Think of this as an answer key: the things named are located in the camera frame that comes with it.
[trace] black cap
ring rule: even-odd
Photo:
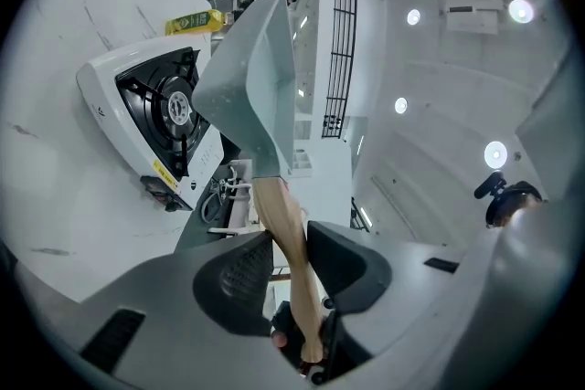
[[[520,181],[516,184],[509,185],[501,194],[496,195],[494,200],[492,200],[492,203],[488,206],[487,211],[485,212],[485,222],[488,225],[494,225],[495,215],[498,210],[506,200],[513,195],[533,195],[538,200],[542,201],[540,192],[532,184],[529,184],[526,181]]]

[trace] wooden handle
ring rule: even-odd
[[[291,312],[305,339],[301,358],[306,363],[318,363],[323,359],[319,338],[321,308],[313,268],[307,257],[301,208],[280,177],[252,179],[252,187],[260,220],[289,262]]]

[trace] table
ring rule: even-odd
[[[101,132],[77,70],[164,34],[206,0],[26,0],[0,57],[4,240],[36,276],[81,301],[173,252],[189,212],[166,213]],[[201,35],[210,54],[210,35]]]

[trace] white stove body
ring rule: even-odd
[[[201,73],[209,62],[210,47],[204,37],[184,34],[156,37],[115,49],[85,64],[77,73],[77,82],[101,129],[134,171],[139,176],[162,180],[174,194],[195,209],[223,159],[218,129],[209,126],[187,166],[189,175],[177,181],[140,133],[114,81],[127,69],[183,47],[199,50],[196,65]]]

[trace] white countertop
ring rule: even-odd
[[[101,132],[75,74],[108,49],[164,34],[206,0],[26,0],[0,62],[2,229],[35,275],[84,300],[174,250],[190,212],[166,213]],[[209,47],[202,35],[202,47]]]

